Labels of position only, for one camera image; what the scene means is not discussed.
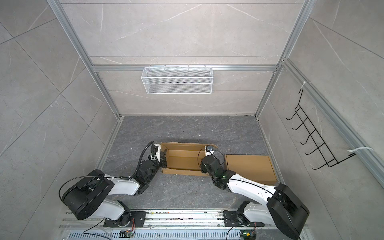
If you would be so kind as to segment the cardboard box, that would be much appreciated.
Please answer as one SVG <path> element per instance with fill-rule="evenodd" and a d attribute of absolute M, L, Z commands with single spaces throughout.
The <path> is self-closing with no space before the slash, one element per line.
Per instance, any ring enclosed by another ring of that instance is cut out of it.
<path fill-rule="evenodd" d="M 200 163 L 206 156 L 205 146 L 196 143 L 161 143 L 162 151 L 166 152 L 167 167 L 162 168 L 163 174 L 183 176 L 206 176 L 201 172 Z"/>
<path fill-rule="evenodd" d="M 269 156 L 226 155 L 228 170 L 264 185 L 275 185 L 278 178 Z"/>

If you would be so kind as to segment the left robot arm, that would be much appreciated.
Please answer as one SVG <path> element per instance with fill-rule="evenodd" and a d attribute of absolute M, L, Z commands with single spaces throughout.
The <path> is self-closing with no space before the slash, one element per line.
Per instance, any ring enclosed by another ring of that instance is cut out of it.
<path fill-rule="evenodd" d="M 133 221 L 131 210 L 122 201 L 109 201 L 107 197 L 142 194 L 159 169 L 167 167 L 166 154 L 167 150 L 151 141 L 142 151 L 132 176 L 113 177 L 96 169 L 86 176 L 78 177 L 79 181 L 76 184 L 63 194 L 59 193 L 59 199 L 72 211 L 77 220 L 101 217 L 125 227 Z"/>

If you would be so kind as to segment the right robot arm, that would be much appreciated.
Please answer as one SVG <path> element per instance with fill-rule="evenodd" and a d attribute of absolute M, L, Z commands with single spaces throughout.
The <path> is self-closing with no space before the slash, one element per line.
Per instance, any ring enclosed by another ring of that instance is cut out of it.
<path fill-rule="evenodd" d="M 205 150 L 200 169 L 208 174 L 214 186 L 221 190 L 243 195 L 260 205 L 244 201 L 236 211 L 238 225 L 249 226 L 266 223 L 276 226 L 285 236 L 298 240 L 310 215 L 309 209 L 285 184 L 268 186 L 242 177 L 234 171 L 226 170 L 213 151 Z"/>

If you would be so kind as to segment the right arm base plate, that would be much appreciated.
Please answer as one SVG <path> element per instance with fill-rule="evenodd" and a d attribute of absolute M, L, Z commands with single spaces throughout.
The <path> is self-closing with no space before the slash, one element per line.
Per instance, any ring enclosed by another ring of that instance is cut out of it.
<path fill-rule="evenodd" d="M 265 224 L 261 222 L 251 223 L 242 214 L 238 214 L 236 211 L 224 210 L 222 212 L 224 218 L 224 224 L 226 227 L 264 227 Z"/>

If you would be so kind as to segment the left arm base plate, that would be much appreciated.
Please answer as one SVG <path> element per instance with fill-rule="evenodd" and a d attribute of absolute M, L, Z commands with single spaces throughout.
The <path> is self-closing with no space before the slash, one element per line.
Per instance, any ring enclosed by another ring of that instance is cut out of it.
<path fill-rule="evenodd" d="M 135 228 L 142 228 L 144 226 L 146 214 L 147 212 L 145 211 L 133 211 L 129 214 L 123 214 L 116 221 L 106 219 L 104 221 L 103 227 L 132 228 L 133 225 L 135 225 Z"/>

